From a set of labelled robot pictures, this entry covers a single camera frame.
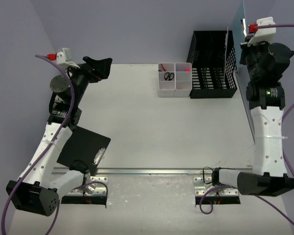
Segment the black clipboard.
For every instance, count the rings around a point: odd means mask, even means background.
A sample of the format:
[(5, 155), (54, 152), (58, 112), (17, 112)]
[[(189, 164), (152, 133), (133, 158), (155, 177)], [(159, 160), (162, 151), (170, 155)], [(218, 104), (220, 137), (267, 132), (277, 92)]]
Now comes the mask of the black clipboard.
[(94, 163), (100, 150), (105, 151), (111, 139), (82, 127), (77, 127), (65, 143), (57, 162), (68, 168), (81, 166), (95, 174), (98, 164)]

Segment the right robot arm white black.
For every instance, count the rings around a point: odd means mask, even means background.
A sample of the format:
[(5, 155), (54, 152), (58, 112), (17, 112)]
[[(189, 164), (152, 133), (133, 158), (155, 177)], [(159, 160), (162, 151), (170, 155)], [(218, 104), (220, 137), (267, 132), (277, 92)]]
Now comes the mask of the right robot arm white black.
[(250, 173), (218, 167), (213, 170), (209, 188), (220, 192), (226, 186), (242, 195), (276, 197), (294, 189), (283, 158), (282, 117), (285, 91), (280, 83), (294, 51), (282, 43), (241, 44), (240, 64), (248, 69), (246, 88), (254, 126), (255, 157)]

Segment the black handled scissors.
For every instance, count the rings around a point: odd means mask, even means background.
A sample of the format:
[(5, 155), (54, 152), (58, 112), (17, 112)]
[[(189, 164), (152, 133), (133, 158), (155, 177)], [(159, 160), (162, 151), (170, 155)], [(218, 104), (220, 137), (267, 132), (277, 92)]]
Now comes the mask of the black handled scissors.
[(174, 78), (175, 78), (174, 72), (168, 72), (167, 71), (167, 72), (164, 73), (164, 80), (165, 81), (173, 81)]

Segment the blue clipboard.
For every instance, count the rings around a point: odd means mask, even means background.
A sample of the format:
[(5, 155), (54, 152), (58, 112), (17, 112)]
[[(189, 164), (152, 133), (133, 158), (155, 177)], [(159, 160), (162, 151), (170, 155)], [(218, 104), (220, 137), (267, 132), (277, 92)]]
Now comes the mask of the blue clipboard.
[(245, 37), (247, 36), (245, 2), (243, 0), (241, 1), (241, 4), (239, 5), (236, 14), (234, 15), (231, 29), (235, 49), (236, 71), (239, 72), (240, 69), (243, 67), (240, 64), (240, 58), (242, 53), (241, 43), (245, 41)]

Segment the white clear clipboard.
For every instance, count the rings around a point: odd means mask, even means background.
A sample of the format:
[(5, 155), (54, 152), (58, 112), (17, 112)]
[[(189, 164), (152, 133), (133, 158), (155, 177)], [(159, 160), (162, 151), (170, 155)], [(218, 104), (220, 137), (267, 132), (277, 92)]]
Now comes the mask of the white clear clipboard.
[(229, 26), (227, 26), (226, 35), (225, 35), (224, 70), (223, 70), (224, 85), (225, 85), (225, 79), (226, 79), (226, 60), (227, 60), (228, 37), (229, 37)]

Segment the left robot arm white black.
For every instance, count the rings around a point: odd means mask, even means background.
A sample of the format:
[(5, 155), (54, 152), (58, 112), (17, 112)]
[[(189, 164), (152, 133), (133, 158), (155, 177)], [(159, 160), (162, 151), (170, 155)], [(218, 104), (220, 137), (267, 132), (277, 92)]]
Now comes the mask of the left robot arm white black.
[(52, 96), (43, 137), (24, 172), (6, 186), (8, 203), (17, 210), (50, 216), (58, 204), (106, 204), (107, 181), (94, 179), (110, 143), (108, 137), (78, 126), (79, 104), (91, 83), (107, 79), (112, 59), (61, 63), (43, 56), (60, 74), (50, 82)]

